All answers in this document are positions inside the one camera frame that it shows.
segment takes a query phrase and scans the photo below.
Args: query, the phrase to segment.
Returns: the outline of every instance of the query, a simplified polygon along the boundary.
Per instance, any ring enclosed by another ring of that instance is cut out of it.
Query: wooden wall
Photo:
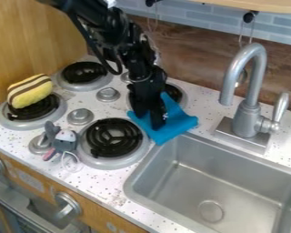
[[[131,17],[148,30],[146,19]],[[192,26],[159,22],[153,36],[169,76],[216,90],[220,90],[226,68],[238,51],[238,35]],[[291,46],[258,39],[254,42],[265,46],[268,54],[260,101],[273,105],[277,94],[286,91],[291,109]],[[236,94],[245,96],[246,88],[244,84]]]
[[[52,74],[85,53],[82,36],[63,13],[35,0],[0,0],[0,103],[10,84]]]

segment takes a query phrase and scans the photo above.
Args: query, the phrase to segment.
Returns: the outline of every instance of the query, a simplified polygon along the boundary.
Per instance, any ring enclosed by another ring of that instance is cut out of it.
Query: blue cloth
[[[166,105],[168,117],[166,124],[157,131],[151,127],[150,113],[147,113],[143,118],[138,118],[133,111],[127,112],[127,115],[144,129],[159,146],[198,125],[198,118],[186,114],[166,92],[163,92],[161,97]]]

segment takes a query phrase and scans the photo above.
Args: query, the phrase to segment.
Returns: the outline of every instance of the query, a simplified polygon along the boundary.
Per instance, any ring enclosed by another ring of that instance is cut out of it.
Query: stainless steel sink
[[[291,169],[184,134],[154,147],[125,194],[199,233],[290,233]]]

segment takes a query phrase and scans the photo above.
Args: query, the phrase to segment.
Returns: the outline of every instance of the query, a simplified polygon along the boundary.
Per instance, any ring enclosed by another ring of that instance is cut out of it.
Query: tile backsplash
[[[131,15],[157,17],[231,34],[239,34],[243,14],[247,12],[189,0],[163,0],[151,8],[146,6],[145,0],[117,0],[117,6]],[[245,24],[245,35],[250,35],[250,27],[250,24]],[[260,12],[256,17],[254,37],[291,45],[291,15]]]

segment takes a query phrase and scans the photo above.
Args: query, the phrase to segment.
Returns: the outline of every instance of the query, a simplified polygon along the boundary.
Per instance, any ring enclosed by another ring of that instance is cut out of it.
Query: oven door
[[[72,219],[55,218],[57,209],[41,198],[25,196],[0,181],[0,232],[86,233],[89,227]]]

